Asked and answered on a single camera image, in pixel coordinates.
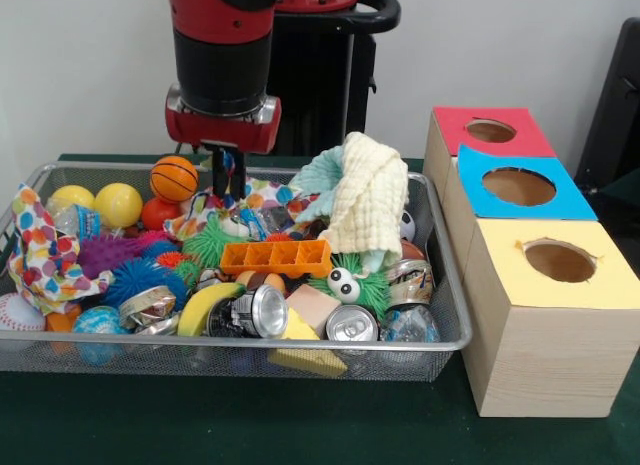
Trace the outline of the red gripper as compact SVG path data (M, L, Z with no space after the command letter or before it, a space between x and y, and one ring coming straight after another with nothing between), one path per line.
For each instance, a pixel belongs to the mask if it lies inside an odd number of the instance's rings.
M199 146L217 144L231 150L234 167L230 177L230 193L235 201L246 197L246 164L244 153L266 155L276 143L281 120L281 101L267 96L254 112L239 116L215 116L196 112L186 106L178 85L171 85L165 101L165 124L176 142ZM217 147L212 152L212 190L223 199L229 185L227 152Z

